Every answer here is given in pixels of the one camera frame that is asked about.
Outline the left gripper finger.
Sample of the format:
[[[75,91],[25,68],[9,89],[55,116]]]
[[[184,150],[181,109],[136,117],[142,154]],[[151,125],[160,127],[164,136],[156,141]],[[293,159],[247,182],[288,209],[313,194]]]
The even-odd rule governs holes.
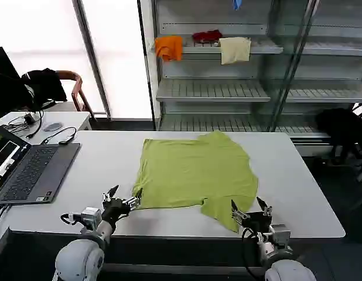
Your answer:
[[[134,196],[125,200],[125,204],[131,209],[136,209],[141,204],[142,189],[138,190]]]
[[[110,202],[114,198],[114,195],[118,188],[119,185],[116,185],[109,189],[106,193],[103,193],[103,202]]]

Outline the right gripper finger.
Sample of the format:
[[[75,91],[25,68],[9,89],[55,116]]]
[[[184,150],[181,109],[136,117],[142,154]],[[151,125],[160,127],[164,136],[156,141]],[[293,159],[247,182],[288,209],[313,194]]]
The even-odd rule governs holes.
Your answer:
[[[271,205],[267,205],[267,203],[259,197],[257,197],[257,201],[258,201],[259,206],[261,207],[263,215],[272,215],[272,206]]]
[[[236,206],[234,200],[231,200],[231,216],[234,220],[241,220],[242,219],[242,213]]]

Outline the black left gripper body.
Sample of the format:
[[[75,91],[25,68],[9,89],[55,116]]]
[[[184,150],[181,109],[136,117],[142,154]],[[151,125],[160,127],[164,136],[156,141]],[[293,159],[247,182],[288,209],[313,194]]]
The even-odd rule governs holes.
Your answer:
[[[110,201],[103,201],[103,221],[110,224],[113,231],[116,229],[116,223],[121,216],[127,217],[130,213],[130,206],[123,203],[119,198],[112,198]]]

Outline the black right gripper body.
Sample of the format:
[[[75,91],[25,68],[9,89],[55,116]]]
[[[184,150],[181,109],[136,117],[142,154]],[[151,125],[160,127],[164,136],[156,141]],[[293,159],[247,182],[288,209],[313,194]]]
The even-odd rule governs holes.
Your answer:
[[[239,218],[238,223],[244,228],[249,228],[253,232],[267,233],[272,223],[272,217],[262,212],[248,213],[245,218]]]

